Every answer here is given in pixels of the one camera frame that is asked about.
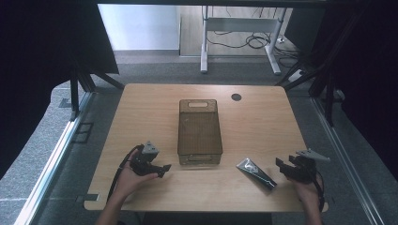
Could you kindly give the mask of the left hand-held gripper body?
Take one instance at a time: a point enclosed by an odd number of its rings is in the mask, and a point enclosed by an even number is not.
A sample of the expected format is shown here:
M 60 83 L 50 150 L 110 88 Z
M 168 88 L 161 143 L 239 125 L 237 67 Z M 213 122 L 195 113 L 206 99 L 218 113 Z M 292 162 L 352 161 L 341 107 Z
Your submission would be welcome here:
M 135 146 L 133 150 L 135 154 L 130 161 L 130 167 L 136 174 L 144 176 L 150 173 L 158 174 L 162 172 L 162 167 L 152 164 L 153 159 L 160 151 L 151 141 L 147 141 L 145 144 L 139 144 Z

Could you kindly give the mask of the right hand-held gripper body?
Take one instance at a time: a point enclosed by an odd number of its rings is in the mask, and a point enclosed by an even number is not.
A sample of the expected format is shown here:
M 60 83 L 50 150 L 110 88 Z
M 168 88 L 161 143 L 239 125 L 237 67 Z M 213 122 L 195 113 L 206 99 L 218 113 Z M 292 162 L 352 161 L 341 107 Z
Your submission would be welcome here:
M 297 151 L 296 157 L 299 158 L 299 164 L 294 165 L 290 161 L 290 165 L 293 169 L 293 174 L 287 176 L 293 178 L 304 184 L 311 183 L 316 178 L 317 168 L 316 161 L 330 162 L 329 157 L 325 157 L 312 149 Z

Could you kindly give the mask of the brown translucent plastic basket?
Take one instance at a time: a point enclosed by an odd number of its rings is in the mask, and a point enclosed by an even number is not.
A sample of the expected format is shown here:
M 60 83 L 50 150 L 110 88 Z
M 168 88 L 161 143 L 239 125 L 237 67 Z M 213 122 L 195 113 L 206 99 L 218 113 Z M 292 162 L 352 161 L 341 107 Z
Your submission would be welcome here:
M 222 136 L 216 99 L 179 101 L 177 154 L 181 165 L 221 162 Z

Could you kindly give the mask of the person's right hand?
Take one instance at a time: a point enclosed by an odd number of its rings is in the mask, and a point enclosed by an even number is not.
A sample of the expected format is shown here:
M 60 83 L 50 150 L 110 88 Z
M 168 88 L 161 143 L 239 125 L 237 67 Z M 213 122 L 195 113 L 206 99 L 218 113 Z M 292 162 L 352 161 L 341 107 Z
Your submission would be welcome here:
M 310 205 L 315 207 L 319 206 L 320 201 L 318 197 L 318 191 L 314 183 L 303 184 L 300 183 L 299 181 L 294 180 L 293 178 L 287 178 L 287 180 L 293 184 L 295 191 L 298 194 L 299 200 L 304 205 L 306 206 Z

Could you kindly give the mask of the person's left hand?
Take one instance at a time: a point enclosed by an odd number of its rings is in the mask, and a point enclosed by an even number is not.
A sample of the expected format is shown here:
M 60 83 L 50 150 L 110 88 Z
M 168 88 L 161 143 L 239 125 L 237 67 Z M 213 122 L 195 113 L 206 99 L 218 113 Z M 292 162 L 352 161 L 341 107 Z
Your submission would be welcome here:
M 126 163 L 116 181 L 114 192 L 111 196 L 111 200 L 118 200 L 124 202 L 138 187 L 146 181 L 157 179 L 156 173 L 150 173 L 147 175 L 138 175 Z

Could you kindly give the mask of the black metal stand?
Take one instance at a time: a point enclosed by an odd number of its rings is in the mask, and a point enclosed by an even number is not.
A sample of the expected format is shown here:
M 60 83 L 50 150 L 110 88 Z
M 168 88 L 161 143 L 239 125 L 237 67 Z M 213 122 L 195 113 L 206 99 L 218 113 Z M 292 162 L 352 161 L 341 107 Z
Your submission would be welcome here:
M 94 75 L 101 78 L 110 85 L 116 87 L 117 89 L 123 90 L 125 85 L 118 82 L 114 78 L 107 75 L 105 72 L 94 71 Z M 80 114 L 80 102 L 78 94 L 78 84 L 84 89 L 85 92 L 92 93 L 96 89 L 93 79 L 91 78 L 91 73 L 87 71 L 80 71 L 78 68 L 73 68 L 70 71 L 70 103 L 71 103 L 71 117 L 70 120 L 74 121 Z
M 333 125 L 331 111 L 335 83 L 331 69 L 338 53 L 358 22 L 363 8 L 361 6 L 326 9 L 302 8 L 300 11 L 302 15 L 298 24 L 301 25 L 301 29 L 297 29 L 297 34 L 301 33 L 302 38 L 310 39 L 311 32 L 316 31 L 314 45 L 311 47 L 312 51 L 302 55 L 297 63 L 277 82 L 277 85 L 288 91 L 314 78 L 308 93 L 311 97 L 317 98 L 322 91 L 327 90 L 325 118 Z M 298 69 L 303 70 L 305 74 L 294 82 L 288 81 L 288 78 Z

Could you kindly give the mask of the white power strip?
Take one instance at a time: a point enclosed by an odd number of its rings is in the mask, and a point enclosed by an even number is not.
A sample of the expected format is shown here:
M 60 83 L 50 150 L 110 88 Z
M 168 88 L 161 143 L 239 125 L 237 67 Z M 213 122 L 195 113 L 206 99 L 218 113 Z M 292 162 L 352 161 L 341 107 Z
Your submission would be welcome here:
M 290 81 L 291 83 L 296 81 L 297 79 L 299 79 L 300 77 L 302 77 L 305 74 L 305 72 L 301 69 L 298 69 L 297 71 L 295 71 L 289 78 L 288 81 Z

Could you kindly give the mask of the black curtain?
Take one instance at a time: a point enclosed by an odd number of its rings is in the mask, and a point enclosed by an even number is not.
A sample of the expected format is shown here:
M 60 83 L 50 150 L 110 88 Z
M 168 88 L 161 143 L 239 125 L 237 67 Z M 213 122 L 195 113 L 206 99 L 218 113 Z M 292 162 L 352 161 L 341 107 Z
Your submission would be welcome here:
M 330 67 L 349 120 L 398 178 L 398 0 L 368 0 Z
M 0 179 L 76 71 L 118 72 L 95 0 L 0 0 Z

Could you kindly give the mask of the aluminium floor rail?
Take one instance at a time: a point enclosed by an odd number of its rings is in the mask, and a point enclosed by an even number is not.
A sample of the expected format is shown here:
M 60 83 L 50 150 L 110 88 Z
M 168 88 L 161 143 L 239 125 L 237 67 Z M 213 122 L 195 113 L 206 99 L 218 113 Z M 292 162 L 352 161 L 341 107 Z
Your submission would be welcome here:
M 36 184 L 34 185 L 30 195 L 26 199 L 26 202 L 14 222 L 14 225 L 30 225 L 32 222 L 40 203 L 42 202 L 48 187 L 50 186 L 58 166 L 61 163 L 63 156 L 65 155 L 73 135 L 76 133 L 78 126 L 84 118 L 87 105 L 93 95 L 91 93 L 84 93 L 80 100 L 79 109 L 81 110 L 75 119 L 69 120 L 67 125 L 62 132 L 54 150 L 50 154 L 50 157 L 45 164 L 43 171 L 41 172 Z
M 323 109 L 321 103 L 316 98 L 312 97 L 311 102 L 370 224 L 386 225 L 367 187 L 362 182 L 356 168 L 354 167 L 349 155 L 347 154 L 344 145 L 339 135 L 337 134 L 336 129 L 325 118 L 326 111 Z

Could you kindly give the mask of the white metal desk frame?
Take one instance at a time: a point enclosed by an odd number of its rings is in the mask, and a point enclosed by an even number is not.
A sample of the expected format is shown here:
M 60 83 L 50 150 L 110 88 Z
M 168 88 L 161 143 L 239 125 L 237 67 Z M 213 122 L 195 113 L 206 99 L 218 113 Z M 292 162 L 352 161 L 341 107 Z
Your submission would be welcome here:
M 208 6 L 202 7 L 203 40 L 200 54 L 200 71 L 207 73 L 207 33 L 209 31 L 222 32 L 254 32 L 270 33 L 270 43 L 264 47 L 268 61 L 275 75 L 282 72 L 274 56 L 274 49 L 283 26 L 283 20 L 287 8 L 281 9 L 276 19 L 261 18 L 217 18 L 208 16 Z

